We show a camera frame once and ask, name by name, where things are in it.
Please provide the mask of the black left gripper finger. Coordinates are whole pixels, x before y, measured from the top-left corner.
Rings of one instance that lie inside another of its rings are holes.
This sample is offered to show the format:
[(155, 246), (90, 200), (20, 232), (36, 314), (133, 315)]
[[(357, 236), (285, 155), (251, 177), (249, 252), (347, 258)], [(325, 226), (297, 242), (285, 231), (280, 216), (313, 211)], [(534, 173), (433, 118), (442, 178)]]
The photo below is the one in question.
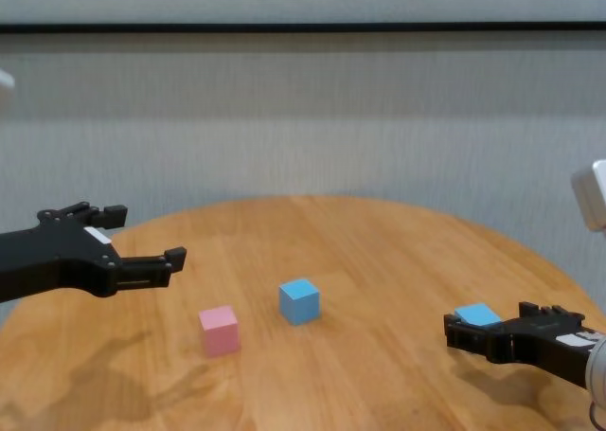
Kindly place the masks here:
[(73, 220), (94, 228), (115, 229), (125, 225), (128, 208), (123, 205), (99, 208), (89, 202), (78, 202), (60, 209), (40, 211), (40, 224)]
[(179, 246), (156, 257), (122, 258), (116, 273), (116, 289), (168, 287), (171, 275), (183, 270), (186, 256), (187, 250)]

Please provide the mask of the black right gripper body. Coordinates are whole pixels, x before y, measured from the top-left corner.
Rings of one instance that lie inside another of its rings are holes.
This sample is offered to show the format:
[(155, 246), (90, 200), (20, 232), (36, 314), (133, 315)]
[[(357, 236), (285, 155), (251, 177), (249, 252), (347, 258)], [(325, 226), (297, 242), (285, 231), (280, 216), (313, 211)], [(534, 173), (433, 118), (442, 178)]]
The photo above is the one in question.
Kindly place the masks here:
[(586, 366), (599, 340), (600, 332), (580, 317), (515, 318), (499, 334), (499, 363), (530, 365), (586, 388)]

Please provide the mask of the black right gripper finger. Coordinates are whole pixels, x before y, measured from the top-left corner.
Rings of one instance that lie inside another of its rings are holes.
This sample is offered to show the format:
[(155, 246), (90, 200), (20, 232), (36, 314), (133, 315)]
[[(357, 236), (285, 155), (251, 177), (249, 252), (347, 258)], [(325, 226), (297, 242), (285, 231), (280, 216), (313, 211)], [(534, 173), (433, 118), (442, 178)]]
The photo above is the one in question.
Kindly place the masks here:
[(512, 337), (503, 323), (477, 326), (455, 314), (443, 316), (448, 348), (484, 356), (490, 363), (514, 363)]
[(560, 305), (539, 306), (538, 304), (527, 301), (521, 301), (518, 304), (518, 312), (520, 317), (549, 317), (553, 319), (567, 319), (579, 325), (585, 319), (584, 314), (568, 311)]

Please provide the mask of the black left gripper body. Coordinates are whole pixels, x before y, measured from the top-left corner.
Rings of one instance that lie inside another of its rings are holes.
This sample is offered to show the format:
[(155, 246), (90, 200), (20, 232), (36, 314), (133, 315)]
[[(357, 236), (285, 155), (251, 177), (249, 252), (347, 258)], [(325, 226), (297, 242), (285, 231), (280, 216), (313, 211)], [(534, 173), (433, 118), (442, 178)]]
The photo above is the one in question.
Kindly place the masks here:
[(1, 300), (62, 288), (112, 296), (120, 264), (111, 240), (96, 228), (42, 213), (38, 225), (1, 235)]

